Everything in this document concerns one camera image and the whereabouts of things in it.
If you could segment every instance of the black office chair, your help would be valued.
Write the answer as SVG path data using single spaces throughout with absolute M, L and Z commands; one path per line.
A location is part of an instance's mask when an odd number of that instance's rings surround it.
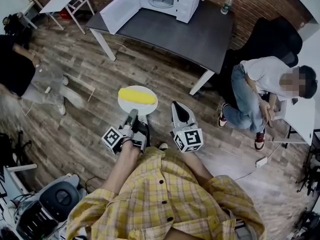
M 218 91 L 219 95 L 232 107 L 238 109 L 231 85 L 233 67 L 241 61 L 275 56 L 289 67 L 298 64 L 298 53 L 303 41 L 296 29 L 284 17 L 271 21 L 259 18 L 246 44 L 226 52 L 221 73 L 210 78 L 213 87 L 203 87 L 203 91 Z

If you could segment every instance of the person in black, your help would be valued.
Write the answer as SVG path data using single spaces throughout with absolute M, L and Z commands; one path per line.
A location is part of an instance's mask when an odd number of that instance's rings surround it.
M 15 99 L 26 99 L 39 104 L 54 104 L 64 115 L 65 98 L 59 93 L 61 84 L 69 80 L 60 70 L 49 67 L 29 51 L 15 43 L 15 37 L 0 35 L 0 89 Z M 49 93 L 41 93 L 34 86 L 36 82 L 46 82 L 51 87 Z
M 32 36 L 32 31 L 21 23 L 22 16 L 23 14 L 21 12 L 13 15 L 10 14 L 3 19 L 2 23 L 4 25 L 5 34 L 15 36 L 15 43 L 29 50 L 29 41 Z

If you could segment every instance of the shoe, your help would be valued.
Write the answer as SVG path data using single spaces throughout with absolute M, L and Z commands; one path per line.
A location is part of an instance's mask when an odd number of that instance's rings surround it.
M 61 105 L 57 105 L 59 112 L 62 116 L 64 116 L 66 114 L 66 106 L 65 104 L 61 104 Z
M 145 125 L 148 125 L 148 120 L 147 120 L 147 116 L 146 115 L 138 115 L 138 120 L 145 124 Z
M 221 112 L 220 112 L 220 115 L 219 115 L 219 118 L 218 118 L 218 126 L 220 128 L 224 127 L 225 124 L 227 123 L 227 119 L 225 118 L 224 113 L 222 112 L 222 110 L 226 106 L 229 106 L 229 104 L 225 102 L 225 103 L 222 104 L 222 107 L 221 107 Z
M 69 84 L 69 79 L 66 76 L 63 76 L 62 83 L 64 86 L 67 86 Z
M 265 147 L 265 138 L 266 138 L 266 128 L 264 128 L 263 132 L 258 132 L 255 137 L 254 147 L 256 151 L 261 151 Z
M 162 143 L 162 144 L 159 146 L 159 149 L 162 150 L 162 151 L 168 149 L 168 144 L 167 144 L 167 143 Z

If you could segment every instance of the person in yellow plaid shirt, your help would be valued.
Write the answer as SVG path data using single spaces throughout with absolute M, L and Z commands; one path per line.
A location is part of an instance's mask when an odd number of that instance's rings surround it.
M 140 154 L 127 140 L 101 188 L 70 213 L 66 239 L 265 240 L 266 234 L 252 200 L 230 177 L 213 177 L 193 152 L 147 147 Z

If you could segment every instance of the red and white sneaker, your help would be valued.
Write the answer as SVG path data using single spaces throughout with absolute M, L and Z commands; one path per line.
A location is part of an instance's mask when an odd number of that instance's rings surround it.
M 222 107 L 221 107 L 221 112 L 220 112 L 220 115 L 219 115 L 219 118 L 218 118 L 218 126 L 220 128 L 224 127 L 225 124 L 227 123 L 227 119 L 225 118 L 224 113 L 222 112 L 222 110 L 226 106 L 229 106 L 229 104 L 225 102 L 225 103 L 222 104 Z
M 266 128 L 264 128 L 263 132 L 258 132 L 255 137 L 254 147 L 256 151 L 261 151 L 265 147 L 265 139 L 266 139 Z

